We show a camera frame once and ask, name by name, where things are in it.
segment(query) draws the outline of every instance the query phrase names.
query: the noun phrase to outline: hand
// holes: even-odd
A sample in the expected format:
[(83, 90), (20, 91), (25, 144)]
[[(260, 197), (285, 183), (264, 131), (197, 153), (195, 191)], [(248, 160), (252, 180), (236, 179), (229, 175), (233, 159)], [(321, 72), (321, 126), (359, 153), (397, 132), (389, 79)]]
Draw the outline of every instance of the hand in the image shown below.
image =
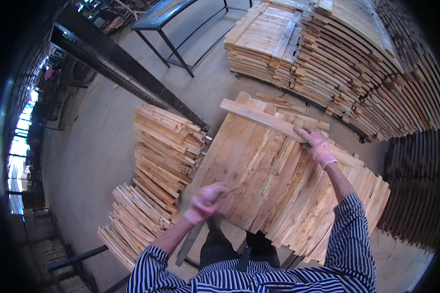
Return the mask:
[(227, 196), (228, 187), (224, 182), (202, 187), (191, 199), (192, 207), (183, 216), (192, 224), (199, 225), (218, 210)]
[(323, 169), (329, 163), (337, 162), (336, 158), (329, 152), (328, 140), (324, 135), (310, 128), (302, 129), (296, 126), (293, 127), (293, 131), (306, 140), (307, 144), (303, 144), (303, 148)]

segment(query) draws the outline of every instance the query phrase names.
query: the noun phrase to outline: metal table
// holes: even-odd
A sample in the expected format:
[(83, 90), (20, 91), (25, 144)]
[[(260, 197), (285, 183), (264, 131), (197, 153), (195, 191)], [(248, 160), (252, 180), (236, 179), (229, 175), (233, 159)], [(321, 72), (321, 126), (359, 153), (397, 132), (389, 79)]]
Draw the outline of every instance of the metal table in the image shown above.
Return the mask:
[[(163, 63), (169, 68), (169, 63), (184, 67), (186, 71), (189, 73), (191, 77), (194, 77), (192, 70), (193, 68), (200, 62), (200, 60), (209, 53), (209, 51), (228, 33), (225, 32), (218, 40), (215, 41), (212, 46), (210, 46), (202, 56), (193, 64), (188, 65), (184, 61), (184, 59), (181, 57), (181, 55), (178, 52), (178, 49), (195, 33), (201, 28), (204, 24), (207, 23), (207, 21), (211, 20), (215, 15), (220, 13), (222, 10), (226, 10), (228, 12), (229, 9), (235, 9), (235, 10), (242, 10), (247, 11), (246, 9), (242, 8), (235, 8), (230, 7), (227, 5), (227, 0), (223, 0), (223, 3), (225, 4), (222, 9), (217, 11), (214, 15), (209, 17), (206, 21), (204, 21), (199, 27), (197, 27), (185, 40), (179, 44), (179, 46), (175, 47), (171, 41), (168, 39), (168, 37), (163, 32), (162, 28), (170, 21), (172, 20), (176, 15), (180, 14), (184, 9), (188, 8), (190, 5), (192, 5), (194, 2), (197, 2), (197, 0), (161, 0), (156, 5), (154, 5), (152, 8), (150, 8), (144, 15), (142, 15), (133, 25), (130, 26), (130, 29), (137, 32), (137, 34), (142, 38), (142, 40), (152, 49), (152, 51), (158, 56), (158, 58), (163, 61)], [(252, 7), (252, 0), (249, 0), (250, 7)], [(160, 36), (163, 38), (165, 43), (168, 45), (168, 47), (171, 49), (172, 53), (171, 55), (165, 59), (156, 49), (153, 47), (153, 45), (148, 41), (148, 39), (141, 33), (141, 31), (157, 31)]]

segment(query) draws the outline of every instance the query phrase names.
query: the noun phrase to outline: pink glove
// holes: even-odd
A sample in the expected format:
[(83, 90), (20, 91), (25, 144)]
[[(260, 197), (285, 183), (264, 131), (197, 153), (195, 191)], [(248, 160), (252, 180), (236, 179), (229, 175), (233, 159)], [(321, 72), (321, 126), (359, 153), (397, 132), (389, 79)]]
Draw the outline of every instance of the pink glove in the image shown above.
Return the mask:
[(192, 207), (183, 216), (197, 226), (213, 215), (227, 196), (228, 187), (224, 182), (202, 187), (191, 199)]
[(293, 130), (306, 140), (307, 144), (303, 144), (303, 148), (323, 169), (327, 164), (337, 162), (329, 152), (328, 140), (324, 135), (310, 128), (294, 127)]

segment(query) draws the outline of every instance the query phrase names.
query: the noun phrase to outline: pile of wood sticks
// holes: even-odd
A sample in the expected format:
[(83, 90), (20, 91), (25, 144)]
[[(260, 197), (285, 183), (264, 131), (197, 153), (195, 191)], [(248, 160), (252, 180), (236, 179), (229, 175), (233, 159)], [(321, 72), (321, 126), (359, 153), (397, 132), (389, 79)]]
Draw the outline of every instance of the pile of wood sticks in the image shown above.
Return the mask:
[(189, 120), (150, 104), (134, 107), (134, 185), (117, 186), (110, 223), (98, 235), (132, 271), (138, 254), (175, 224), (175, 204), (200, 163), (205, 132)]

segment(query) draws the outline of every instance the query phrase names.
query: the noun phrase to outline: worker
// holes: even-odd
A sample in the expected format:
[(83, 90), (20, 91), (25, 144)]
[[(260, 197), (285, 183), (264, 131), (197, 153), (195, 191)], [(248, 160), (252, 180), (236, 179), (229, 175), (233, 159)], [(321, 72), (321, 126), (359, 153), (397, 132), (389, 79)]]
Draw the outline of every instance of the worker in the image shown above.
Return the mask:
[(252, 247), (248, 261), (247, 253), (238, 255), (210, 221), (198, 274), (184, 281), (169, 273), (168, 259), (181, 240), (213, 215), (228, 193), (224, 183), (216, 183), (200, 188), (184, 217), (141, 252), (127, 292), (376, 292), (375, 262), (362, 202), (329, 152), (327, 139), (312, 129), (295, 127), (294, 131), (307, 142), (302, 147), (309, 156), (328, 174), (337, 197), (324, 267), (281, 269), (275, 248), (261, 233), (247, 235)]

